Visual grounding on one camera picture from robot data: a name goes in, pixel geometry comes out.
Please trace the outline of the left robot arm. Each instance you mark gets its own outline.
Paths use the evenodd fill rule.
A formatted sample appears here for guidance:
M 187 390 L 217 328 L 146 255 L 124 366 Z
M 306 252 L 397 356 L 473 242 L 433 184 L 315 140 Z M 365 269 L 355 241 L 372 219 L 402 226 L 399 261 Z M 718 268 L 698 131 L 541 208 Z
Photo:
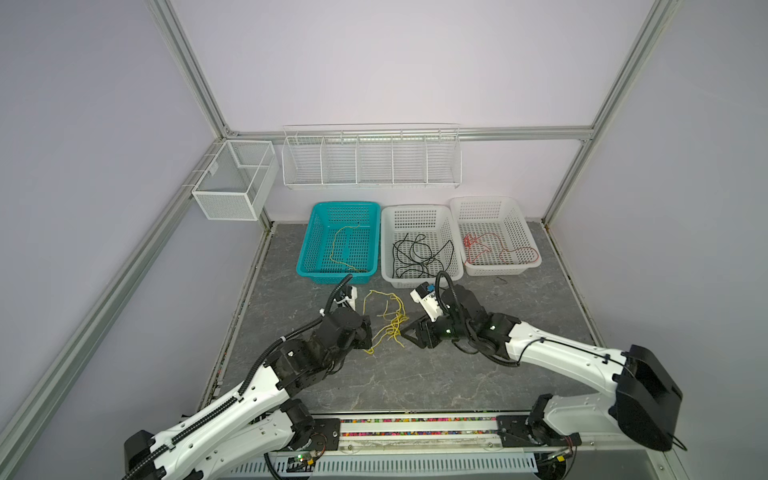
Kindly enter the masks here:
M 124 444 L 127 479 L 219 479 L 260 454 L 309 444 L 314 420 L 297 399 L 355 349 L 372 345 L 369 316 L 326 308 L 274 341 L 245 379 L 179 424 Z

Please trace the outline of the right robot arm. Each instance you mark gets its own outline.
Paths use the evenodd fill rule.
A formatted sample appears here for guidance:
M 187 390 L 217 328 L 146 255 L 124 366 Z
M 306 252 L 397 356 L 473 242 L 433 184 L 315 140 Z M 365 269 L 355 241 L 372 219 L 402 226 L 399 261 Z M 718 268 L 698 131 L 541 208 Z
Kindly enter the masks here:
M 682 390 L 651 350 L 639 345 L 611 349 L 554 335 L 487 311 L 463 288 L 440 292 L 421 285 L 410 296 L 425 313 L 401 335 L 418 347 L 451 342 L 499 366 L 527 363 L 591 388 L 589 394 L 570 397 L 540 395 L 524 423 L 524 441 L 552 446 L 575 434 L 621 433 L 655 451 L 683 445 L 675 435 Z

